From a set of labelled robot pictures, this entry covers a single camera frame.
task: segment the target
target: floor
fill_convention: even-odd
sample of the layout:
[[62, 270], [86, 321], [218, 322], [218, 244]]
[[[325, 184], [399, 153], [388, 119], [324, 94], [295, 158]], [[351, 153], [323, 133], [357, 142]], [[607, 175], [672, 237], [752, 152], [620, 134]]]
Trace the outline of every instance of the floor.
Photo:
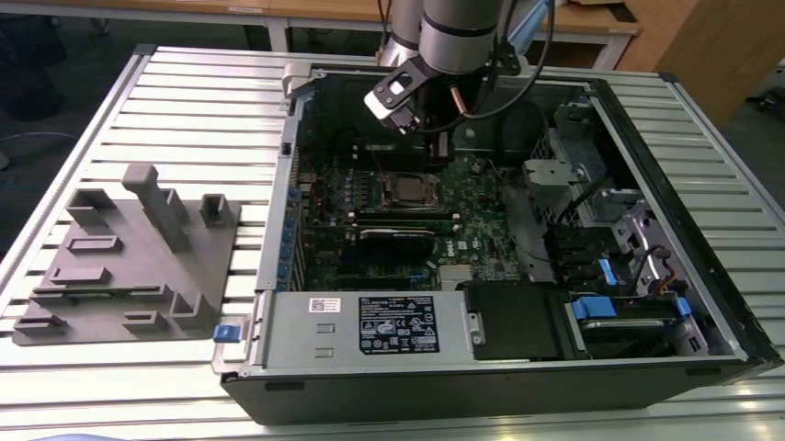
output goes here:
[[[377, 34], [367, 32], [296, 31], [293, 48], [343, 54], [371, 53]], [[50, 69], [53, 81], [65, 95], [65, 108], [50, 118], [20, 122], [0, 111], [0, 139], [29, 131], [60, 131], [78, 135], [105, 96], [113, 79], [137, 43], [156, 42], [168, 46], [217, 49], [256, 48], [265, 45], [264, 31], [229, 25], [158, 23], [113, 20], [109, 35], [100, 36], [84, 18], [62, 18], [60, 38], [68, 48], [68, 59]], [[731, 146], [768, 188], [779, 205], [785, 204], [785, 122], [763, 115], [744, 104], [722, 128]], [[72, 141], [53, 137], [21, 138], [0, 145], [10, 160], [0, 171], [0, 258], [9, 248], [37, 200], [46, 190]]]

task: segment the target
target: metal case frame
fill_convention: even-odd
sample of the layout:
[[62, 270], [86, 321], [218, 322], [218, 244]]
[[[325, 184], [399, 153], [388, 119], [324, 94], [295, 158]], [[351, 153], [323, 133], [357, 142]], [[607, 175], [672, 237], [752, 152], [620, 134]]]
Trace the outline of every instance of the metal case frame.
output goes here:
[[[311, 79], [327, 74], [376, 74], [383, 68], [347, 71], [336, 66], [312, 66]], [[225, 373], [220, 384], [260, 424], [309, 422], [368, 422], [480, 415], [576, 412], [640, 408], [687, 390], [734, 381], [782, 364], [778, 352], [754, 318], [700, 230], [671, 184], [656, 165], [642, 136], [604, 80], [548, 76], [542, 83], [582, 85], [612, 140], [632, 171], [646, 199], [671, 240], [674, 252], [696, 282], [706, 308], [720, 317], [716, 323], [731, 356], [671, 359], [588, 360], [571, 362], [501, 363], [480, 368], [336, 369], [328, 374], [276, 372], [264, 369], [264, 341], [269, 332], [273, 295], [264, 287], [279, 249], [265, 247], [257, 279], [260, 293], [253, 309], [253, 334], [246, 361], [237, 372]], [[501, 78], [499, 86], [513, 87], [521, 79]], [[305, 86], [296, 100], [308, 99]], [[301, 106], [289, 112], [283, 142], [292, 136]], [[288, 180], [276, 182], [273, 200], [285, 199]], [[270, 212], [266, 229], [279, 228]], [[460, 406], [444, 406], [459, 402]]]

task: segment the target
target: motherboard chip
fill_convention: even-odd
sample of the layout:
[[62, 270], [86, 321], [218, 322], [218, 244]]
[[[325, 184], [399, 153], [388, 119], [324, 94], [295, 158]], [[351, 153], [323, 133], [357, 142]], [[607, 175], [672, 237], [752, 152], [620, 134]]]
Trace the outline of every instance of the motherboard chip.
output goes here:
[[439, 195], [433, 175], [391, 173], [381, 176], [381, 208], [389, 211], [433, 211], [439, 209]]

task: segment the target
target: wooden table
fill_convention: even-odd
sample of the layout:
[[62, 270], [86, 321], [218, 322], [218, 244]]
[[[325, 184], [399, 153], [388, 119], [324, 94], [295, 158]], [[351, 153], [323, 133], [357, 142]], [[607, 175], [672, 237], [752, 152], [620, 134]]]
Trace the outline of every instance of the wooden table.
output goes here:
[[[519, 5], [512, 23], [528, 7]], [[372, 0], [0, 0], [0, 12], [265, 26], [276, 52], [289, 50], [291, 28], [381, 29]], [[554, 40], [600, 45], [596, 69], [614, 68], [639, 32], [639, 25], [619, 22], [606, 7], [566, 4], [556, 9]], [[535, 39], [543, 40], [544, 33]]]

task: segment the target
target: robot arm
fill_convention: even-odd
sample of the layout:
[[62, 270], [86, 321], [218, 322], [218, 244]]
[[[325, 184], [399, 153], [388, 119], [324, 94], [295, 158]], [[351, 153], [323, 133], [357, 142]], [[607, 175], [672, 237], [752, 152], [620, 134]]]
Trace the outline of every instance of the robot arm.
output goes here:
[[397, 69], [379, 82], [365, 95], [365, 105], [376, 118], [400, 133], [415, 130], [421, 122], [417, 113], [428, 112], [423, 96], [443, 96], [432, 90], [423, 91], [431, 80], [443, 78], [448, 83], [481, 81], [479, 71], [485, 67], [491, 56], [492, 43], [501, 0], [421, 0], [400, 1], [392, 5], [395, 20], [392, 24], [395, 41], [387, 46], [383, 61], [393, 64], [395, 45], [405, 37], [415, 37], [416, 4], [421, 3], [419, 55], [408, 58]]
[[[515, 0], [508, 1], [503, 34], [516, 3]], [[500, 38], [500, 44], [496, 45], [495, 41], [503, 0], [395, 0], [392, 37], [384, 49], [381, 64], [399, 64], [399, 67], [364, 97], [365, 106], [376, 119], [401, 134], [413, 131], [427, 134], [453, 128], [464, 119], [489, 118], [511, 107], [533, 85], [544, 64], [552, 36], [554, 2], [540, 0], [537, 4], [547, 4], [551, 25], [528, 84], [504, 105], [476, 115], [467, 108], [479, 107], [476, 103], [480, 97], [489, 92], [479, 92], [483, 78], [488, 77], [484, 84], [491, 89], [491, 78], [501, 70], [499, 65], [509, 70], [503, 74], [520, 72], [517, 57], [505, 35]], [[537, 17], [537, 24], [542, 14], [529, 14], [527, 18], [532, 16]], [[412, 25], [417, 17], [419, 27]], [[528, 28], [533, 35], [536, 26]]]

